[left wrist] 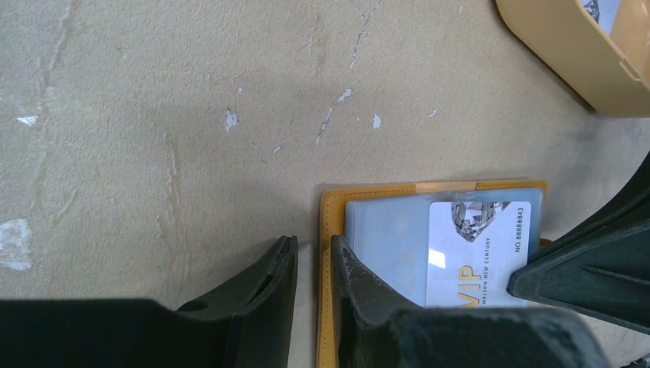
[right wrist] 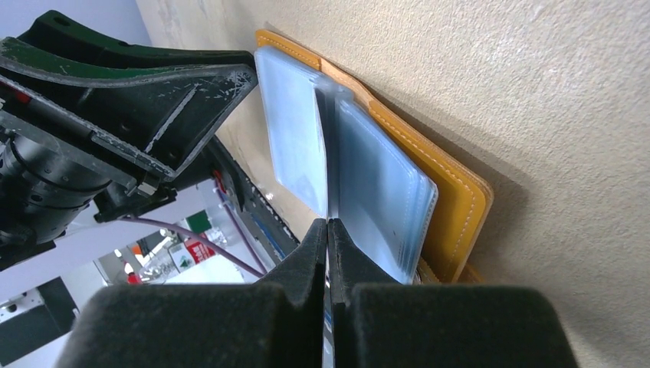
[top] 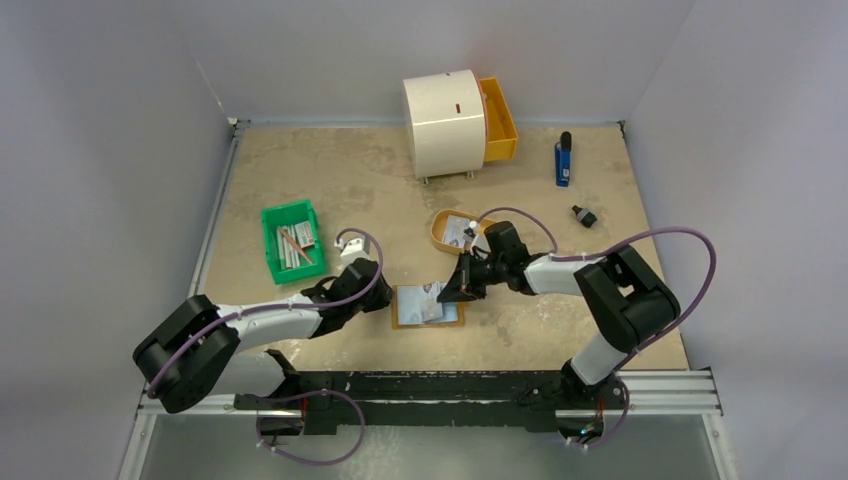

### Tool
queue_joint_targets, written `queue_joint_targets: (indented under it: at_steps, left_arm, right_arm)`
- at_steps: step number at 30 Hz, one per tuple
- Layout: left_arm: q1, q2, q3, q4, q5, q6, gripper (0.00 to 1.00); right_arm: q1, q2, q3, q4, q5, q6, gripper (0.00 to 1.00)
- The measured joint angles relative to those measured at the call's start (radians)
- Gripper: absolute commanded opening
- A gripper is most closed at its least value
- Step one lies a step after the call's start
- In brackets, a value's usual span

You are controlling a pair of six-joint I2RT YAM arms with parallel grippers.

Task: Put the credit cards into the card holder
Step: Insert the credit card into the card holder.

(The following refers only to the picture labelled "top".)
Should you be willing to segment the yellow leather card holder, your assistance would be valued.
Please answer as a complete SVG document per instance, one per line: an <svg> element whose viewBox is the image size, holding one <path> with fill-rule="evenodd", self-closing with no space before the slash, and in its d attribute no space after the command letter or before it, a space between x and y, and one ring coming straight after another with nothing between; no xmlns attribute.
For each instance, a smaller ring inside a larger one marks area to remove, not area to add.
<svg viewBox="0 0 848 480"><path fill-rule="evenodd" d="M463 325L463 304L437 300L445 286L445 282L395 286L392 326L395 329L407 329Z"/></svg>

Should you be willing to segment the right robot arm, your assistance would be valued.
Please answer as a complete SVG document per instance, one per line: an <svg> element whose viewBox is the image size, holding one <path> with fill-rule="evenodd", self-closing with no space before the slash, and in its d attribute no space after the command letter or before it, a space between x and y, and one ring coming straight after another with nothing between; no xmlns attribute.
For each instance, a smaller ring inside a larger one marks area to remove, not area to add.
<svg viewBox="0 0 848 480"><path fill-rule="evenodd" d="M681 314L676 296L628 244L594 260L556 261L550 254L531 254L509 221L489 225L483 237L484 252L472 248L459 255L437 300L481 300L488 286L498 284L528 296L582 297L598 333L563 367L561 392L573 406L596 399L600 383Z"/></svg>

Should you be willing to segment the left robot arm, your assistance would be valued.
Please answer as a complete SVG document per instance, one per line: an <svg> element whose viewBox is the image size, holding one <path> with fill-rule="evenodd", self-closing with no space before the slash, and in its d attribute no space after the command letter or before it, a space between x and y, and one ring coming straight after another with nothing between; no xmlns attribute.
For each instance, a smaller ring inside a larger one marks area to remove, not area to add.
<svg viewBox="0 0 848 480"><path fill-rule="evenodd" d="M360 313L388 307L393 296L379 264L363 258L278 303L214 304L198 294L142 340L132 359L148 382L149 397L166 412L181 413L217 393L241 352L334 333Z"/></svg>

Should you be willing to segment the white credit card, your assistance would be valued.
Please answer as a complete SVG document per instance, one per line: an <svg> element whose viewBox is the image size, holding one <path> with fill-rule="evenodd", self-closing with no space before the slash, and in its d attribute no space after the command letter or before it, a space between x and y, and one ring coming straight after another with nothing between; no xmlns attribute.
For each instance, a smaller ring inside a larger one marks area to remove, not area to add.
<svg viewBox="0 0 848 480"><path fill-rule="evenodd" d="M444 315L443 304L438 300L442 285L440 282L431 282L422 286L419 300L420 317L423 323L429 323L440 319Z"/></svg>

